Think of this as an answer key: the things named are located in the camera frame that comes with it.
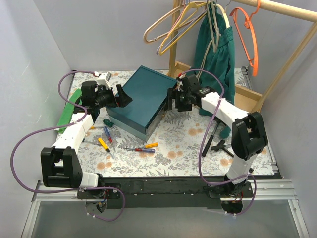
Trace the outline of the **green stubby screwdriver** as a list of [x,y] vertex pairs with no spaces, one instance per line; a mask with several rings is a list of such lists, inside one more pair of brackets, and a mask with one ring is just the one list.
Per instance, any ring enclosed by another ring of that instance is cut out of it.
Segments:
[[111,122],[109,119],[103,119],[103,123],[107,127],[114,127],[114,123]]

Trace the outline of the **teal drawer box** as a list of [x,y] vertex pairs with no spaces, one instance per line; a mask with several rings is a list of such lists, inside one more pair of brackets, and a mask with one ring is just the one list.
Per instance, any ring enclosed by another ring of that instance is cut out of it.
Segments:
[[175,79],[140,66],[123,85],[123,91],[132,102],[124,108],[106,108],[111,122],[148,141],[162,119],[167,91],[175,85]]

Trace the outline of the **yellow black screwdriver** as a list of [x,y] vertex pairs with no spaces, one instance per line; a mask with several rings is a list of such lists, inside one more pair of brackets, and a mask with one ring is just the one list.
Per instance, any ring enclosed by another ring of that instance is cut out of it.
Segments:
[[111,153],[108,145],[105,143],[105,141],[101,137],[98,138],[98,141],[102,145],[102,147],[107,151],[107,153],[110,154],[114,158],[114,156],[112,155],[112,153]]

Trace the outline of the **orange yellow screwdriver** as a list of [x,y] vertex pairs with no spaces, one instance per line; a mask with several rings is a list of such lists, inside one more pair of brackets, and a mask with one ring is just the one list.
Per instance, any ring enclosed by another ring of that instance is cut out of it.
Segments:
[[149,143],[149,144],[145,144],[144,147],[145,148],[154,148],[157,147],[159,144],[157,142],[153,142],[153,143]]

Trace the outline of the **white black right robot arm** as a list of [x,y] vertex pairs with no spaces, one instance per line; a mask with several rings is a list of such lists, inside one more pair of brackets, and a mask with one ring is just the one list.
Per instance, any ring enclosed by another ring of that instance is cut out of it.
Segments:
[[262,115],[249,113],[226,101],[211,87],[202,87],[194,75],[177,78],[181,89],[167,91],[165,109],[176,108],[179,112],[190,111],[192,106],[212,113],[231,130],[233,161],[223,182],[206,182],[220,193],[235,197],[246,184],[251,165],[258,154],[267,146],[268,139]]

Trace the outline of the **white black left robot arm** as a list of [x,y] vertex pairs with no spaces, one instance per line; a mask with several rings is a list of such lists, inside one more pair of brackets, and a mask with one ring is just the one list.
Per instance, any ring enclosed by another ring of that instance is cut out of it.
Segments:
[[105,194],[105,185],[100,183],[99,175],[82,170],[78,160],[78,149],[100,114],[100,109],[124,108],[132,102],[120,84],[117,94],[105,80],[85,81],[81,86],[81,96],[75,102],[71,122],[60,139],[52,147],[41,151],[43,182],[46,187],[88,188],[94,198]]

